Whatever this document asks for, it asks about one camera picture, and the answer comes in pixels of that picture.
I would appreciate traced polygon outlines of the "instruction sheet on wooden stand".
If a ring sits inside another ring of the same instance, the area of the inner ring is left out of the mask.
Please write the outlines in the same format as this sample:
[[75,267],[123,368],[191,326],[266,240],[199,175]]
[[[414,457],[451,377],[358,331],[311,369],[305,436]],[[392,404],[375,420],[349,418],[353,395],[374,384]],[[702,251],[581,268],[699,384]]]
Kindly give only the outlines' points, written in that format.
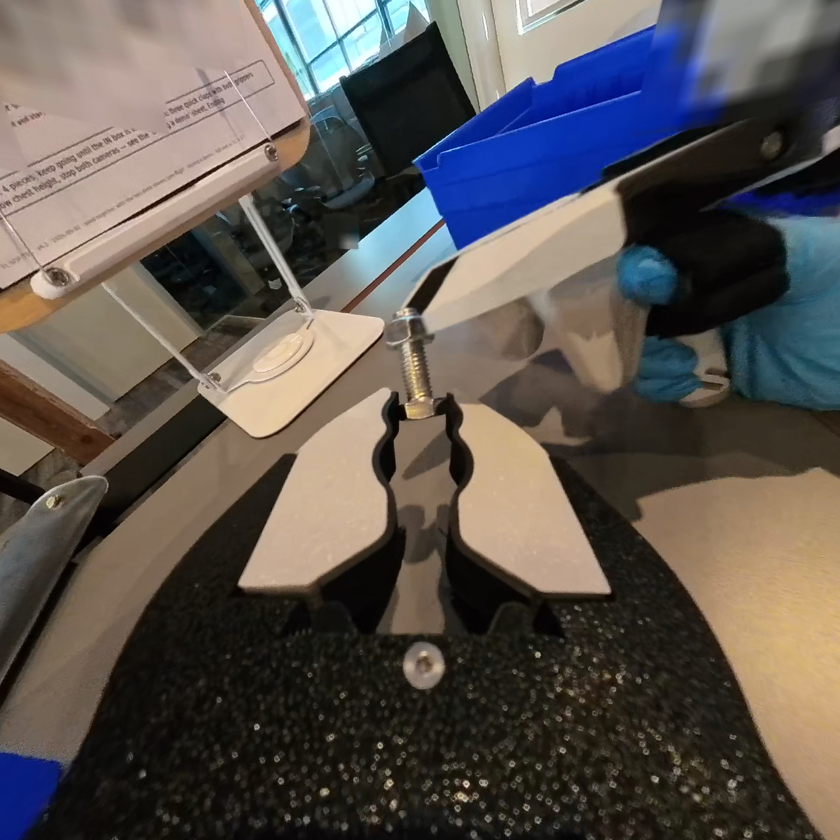
[[[294,277],[256,206],[254,192],[283,174],[268,175],[212,212],[186,222],[162,241],[147,244],[101,274],[78,278],[61,266],[39,269],[28,280],[2,289],[2,333],[15,333],[45,321],[91,289],[105,286],[111,299],[167,349],[197,381],[197,390],[252,438],[267,438],[287,427],[382,336],[380,318],[315,309]],[[190,232],[216,211],[237,203],[257,234],[280,280],[290,293],[291,310],[276,316],[238,350],[200,372],[159,329],[125,300],[110,282],[156,249]]]

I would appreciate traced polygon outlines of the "black office chair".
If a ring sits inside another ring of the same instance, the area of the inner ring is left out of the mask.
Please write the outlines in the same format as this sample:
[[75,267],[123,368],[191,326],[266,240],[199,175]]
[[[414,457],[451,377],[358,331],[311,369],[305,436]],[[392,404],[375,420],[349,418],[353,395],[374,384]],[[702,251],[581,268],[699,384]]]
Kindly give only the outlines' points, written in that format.
[[476,116],[436,23],[342,77],[340,87],[385,177],[413,166]]

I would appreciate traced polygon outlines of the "person's right hand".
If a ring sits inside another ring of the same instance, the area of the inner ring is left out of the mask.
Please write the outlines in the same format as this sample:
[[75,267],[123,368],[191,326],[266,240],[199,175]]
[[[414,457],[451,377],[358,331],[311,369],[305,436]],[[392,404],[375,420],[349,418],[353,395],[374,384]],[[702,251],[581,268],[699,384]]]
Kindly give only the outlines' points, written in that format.
[[[838,217],[766,221],[784,238],[790,286],[777,302],[721,327],[731,388],[755,402],[838,411]],[[624,250],[616,278],[624,297],[641,305],[676,294],[676,268],[649,246]],[[701,387],[698,363],[686,344],[649,337],[633,388],[651,403],[688,405]]]

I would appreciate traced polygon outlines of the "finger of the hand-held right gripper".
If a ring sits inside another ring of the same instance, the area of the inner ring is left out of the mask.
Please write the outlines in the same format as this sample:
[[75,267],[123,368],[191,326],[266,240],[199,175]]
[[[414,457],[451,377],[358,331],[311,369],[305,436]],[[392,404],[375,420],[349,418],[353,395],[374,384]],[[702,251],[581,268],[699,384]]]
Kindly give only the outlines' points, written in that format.
[[583,386],[613,393],[633,380],[648,310],[618,287],[627,221],[616,184],[562,198],[430,269],[410,308],[429,333],[519,301],[553,330]]
[[606,167],[588,193],[613,186],[623,194],[642,194],[679,186],[709,194],[734,194],[770,172],[762,146],[768,128],[701,128],[675,134]]

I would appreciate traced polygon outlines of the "white framed window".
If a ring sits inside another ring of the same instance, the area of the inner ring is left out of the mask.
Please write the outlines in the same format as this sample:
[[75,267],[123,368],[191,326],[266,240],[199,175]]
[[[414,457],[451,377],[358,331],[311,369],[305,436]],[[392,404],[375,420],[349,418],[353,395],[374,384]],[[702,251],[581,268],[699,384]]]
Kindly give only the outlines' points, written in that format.
[[661,1],[517,1],[518,32],[523,35],[549,21],[584,7],[596,21],[606,22],[618,34],[656,23]]

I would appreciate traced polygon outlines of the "steel hex nut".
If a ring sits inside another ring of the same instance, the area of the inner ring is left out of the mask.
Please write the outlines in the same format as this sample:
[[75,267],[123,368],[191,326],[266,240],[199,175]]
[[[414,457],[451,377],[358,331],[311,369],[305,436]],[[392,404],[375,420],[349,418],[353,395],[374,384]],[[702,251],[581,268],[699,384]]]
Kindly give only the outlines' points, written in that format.
[[383,332],[385,343],[392,348],[407,343],[430,343],[434,335],[424,323],[422,314],[414,308],[403,308],[394,313]]

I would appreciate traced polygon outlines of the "printed instruction sheet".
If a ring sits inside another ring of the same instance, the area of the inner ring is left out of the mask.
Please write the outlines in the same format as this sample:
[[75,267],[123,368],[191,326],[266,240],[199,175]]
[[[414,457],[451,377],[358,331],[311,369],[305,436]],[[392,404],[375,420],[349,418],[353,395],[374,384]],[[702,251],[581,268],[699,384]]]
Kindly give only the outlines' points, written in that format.
[[256,2],[2,2],[2,289],[138,256],[309,128]]

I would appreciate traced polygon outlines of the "steel hex bolt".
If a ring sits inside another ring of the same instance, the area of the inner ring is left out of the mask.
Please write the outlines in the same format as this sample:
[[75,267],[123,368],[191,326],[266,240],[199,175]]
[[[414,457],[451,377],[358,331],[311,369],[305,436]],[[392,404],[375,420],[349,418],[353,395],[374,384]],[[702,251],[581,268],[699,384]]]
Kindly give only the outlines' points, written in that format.
[[400,315],[406,327],[406,339],[401,345],[406,418],[412,421],[431,418],[436,414],[426,357],[426,344],[430,342],[431,337],[417,310],[405,308],[400,310]]

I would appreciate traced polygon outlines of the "blue plastic bin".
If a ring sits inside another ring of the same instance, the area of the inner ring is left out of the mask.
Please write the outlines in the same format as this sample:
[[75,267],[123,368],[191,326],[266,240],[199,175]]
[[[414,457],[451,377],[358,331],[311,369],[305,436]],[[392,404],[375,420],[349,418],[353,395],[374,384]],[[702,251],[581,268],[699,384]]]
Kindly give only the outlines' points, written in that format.
[[1,752],[1,838],[19,839],[40,818],[62,775],[60,762]]
[[640,115],[654,32],[568,60],[543,83],[526,79],[414,160],[458,249],[665,137]]

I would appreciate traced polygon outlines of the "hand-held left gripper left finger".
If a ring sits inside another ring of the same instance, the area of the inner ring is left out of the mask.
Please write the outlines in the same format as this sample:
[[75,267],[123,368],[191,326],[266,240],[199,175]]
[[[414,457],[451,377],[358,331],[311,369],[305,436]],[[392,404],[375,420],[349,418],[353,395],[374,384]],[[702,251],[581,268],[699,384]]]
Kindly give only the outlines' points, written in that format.
[[321,595],[387,544],[401,415],[399,395],[381,388],[299,448],[238,580],[242,592]]

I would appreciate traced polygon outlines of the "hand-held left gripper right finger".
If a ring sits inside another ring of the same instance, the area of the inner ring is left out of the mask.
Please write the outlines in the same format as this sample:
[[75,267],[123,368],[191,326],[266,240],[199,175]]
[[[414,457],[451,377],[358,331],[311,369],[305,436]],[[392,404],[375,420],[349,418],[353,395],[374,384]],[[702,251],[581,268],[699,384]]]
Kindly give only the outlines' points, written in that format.
[[479,402],[446,406],[446,573],[463,601],[604,598],[611,586],[543,447]]

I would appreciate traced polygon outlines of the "paned window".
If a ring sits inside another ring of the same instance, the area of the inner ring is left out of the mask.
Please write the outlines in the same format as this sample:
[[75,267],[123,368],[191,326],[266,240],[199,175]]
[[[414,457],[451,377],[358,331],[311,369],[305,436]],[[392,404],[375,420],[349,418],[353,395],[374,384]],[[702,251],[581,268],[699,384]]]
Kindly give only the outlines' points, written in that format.
[[430,22],[424,1],[258,1],[303,96],[312,100]]

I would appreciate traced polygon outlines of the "wooden support post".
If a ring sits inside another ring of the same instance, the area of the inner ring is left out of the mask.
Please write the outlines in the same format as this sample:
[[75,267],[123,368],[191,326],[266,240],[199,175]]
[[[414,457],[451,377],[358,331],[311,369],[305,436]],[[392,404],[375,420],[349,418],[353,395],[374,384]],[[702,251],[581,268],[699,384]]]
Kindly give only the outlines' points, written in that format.
[[92,462],[116,441],[87,416],[4,361],[1,417],[81,466]]

